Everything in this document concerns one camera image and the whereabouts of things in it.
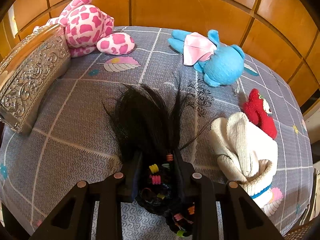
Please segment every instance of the gray patterned bedsheet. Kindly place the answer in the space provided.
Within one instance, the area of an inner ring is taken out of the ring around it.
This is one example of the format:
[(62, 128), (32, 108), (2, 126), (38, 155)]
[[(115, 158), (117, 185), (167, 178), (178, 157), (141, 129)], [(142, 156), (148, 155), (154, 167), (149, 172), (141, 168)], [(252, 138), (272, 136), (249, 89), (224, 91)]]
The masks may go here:
[[(2, 171), (0, 197), (31, 234), (52, 208), (79, 180), (103, 180), (121, 168), (116, 145), (107, 129), (101, 99), (112, 107), (122, 83), (145, 83), (159, 91), (170, 103), (174, 75), (182, 74), (182, 86), (189, 101), (182, 117), (181, 144), (192, 138), (213, 116), (228, 117), (240, 111), (239, 105), (253, 88), (259, 89), (274, 113), (278, 130), (278, 169), (272, 186), (279, 187), (284, 199), (270, 217), (282, 234), (300, 217), (312, 189), (312, 159), (308, 134), (289, 86), (275, 72), (246, 55), (245, 63), (260, 75), (243, 73), (240, 92), (236, 83), (211, 88), (192, 67), (182, 64), (182, 56), (167, 43), (172, 30), (147, 27), (118, 27), (130, 34), (137, 48), (128, 56), (140, 67), (107, 72), (101, 63), (115, 57), (98, 51), (72, 59), (64, 76), (48, 90), (37, 122), (29, 136), (6, 128), (0, 149)], [(223, 181), (208, 131), (183, 150), (184, 160), (216, 181)], [(92, 239), (95, 239), (95, 222)], [(164, 218), (143, 210), (137, 203), (122, 204), (124, 239), (175, 239)]]

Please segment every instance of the pink giraffe plush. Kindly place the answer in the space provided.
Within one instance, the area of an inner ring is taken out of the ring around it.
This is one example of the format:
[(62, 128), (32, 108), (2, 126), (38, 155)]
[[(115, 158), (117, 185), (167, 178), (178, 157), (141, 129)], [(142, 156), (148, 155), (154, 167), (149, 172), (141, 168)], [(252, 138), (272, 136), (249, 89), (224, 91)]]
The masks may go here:
[(72, 0), (59, 17), (49, 19), (45, 26), (60, 24), (64, 27), (71, 57), (87, 55), (96, 48), (113, 55), (129, 54), (134, 49), (134, 40), (127, 33), (112, 34), (114, 18), (91, 2)]

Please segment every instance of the blue stuffed bear head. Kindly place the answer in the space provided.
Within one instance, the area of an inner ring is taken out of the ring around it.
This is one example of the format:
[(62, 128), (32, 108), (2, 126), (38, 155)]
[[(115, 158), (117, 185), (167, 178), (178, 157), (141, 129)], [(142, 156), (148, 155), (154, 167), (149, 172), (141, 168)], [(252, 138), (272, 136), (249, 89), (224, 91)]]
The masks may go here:
[(205, 81), (211, 85), (209, 82), (212, 80), (212, 86), (232, 84), (244, 70), (244, 52), (237, 45), (222, 46), (216, 30), (208, 32), (208, 39), (217, 49), (203, 67), (204, 74), (207, 75)]

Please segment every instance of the metal bolt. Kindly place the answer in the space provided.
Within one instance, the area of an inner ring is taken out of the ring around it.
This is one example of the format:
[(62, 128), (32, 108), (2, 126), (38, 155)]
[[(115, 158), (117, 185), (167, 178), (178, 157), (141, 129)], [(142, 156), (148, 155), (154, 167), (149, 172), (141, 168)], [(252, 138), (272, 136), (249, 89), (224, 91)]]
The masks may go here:
[(201, 179), (202, 178), (202, 174), (199, 172), (195, 172), (192, 174), (192, 177), (195, 179)]
[(230, 181), (230, 182), (229, 182), (229, 187), (231, 187), (231, 188), (237, 188), (237, 187), (238, 187), (238, 183), (236, 183), (235, 181)]
[(117, 172), (113, 176), (115, 177), (115, 179), (121, 179), (121, 178), (123, 178), (123, 173), (122, 172)]
[(84, 180), (81, 180), (77, 183), (78, 187), (85, 187), (85, 185), (87, 185), (87, 183)]

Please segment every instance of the blue stripe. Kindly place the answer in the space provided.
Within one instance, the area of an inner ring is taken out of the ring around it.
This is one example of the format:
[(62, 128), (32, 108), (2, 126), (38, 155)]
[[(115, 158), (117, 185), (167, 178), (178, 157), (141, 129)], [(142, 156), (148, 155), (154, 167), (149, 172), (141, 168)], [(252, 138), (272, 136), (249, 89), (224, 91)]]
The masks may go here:
[(260, 191), (259, 193), (257, 194), (254, 194), (253, 196), (250, 196), (250, 198), (254, 199), (254, 198), (257, 198), (259, 196), (261, 196), (263, 193), (265, 193), (268, 189), (271, 188), (271, 184), (267, 187), (265, 187), (262, 191)]

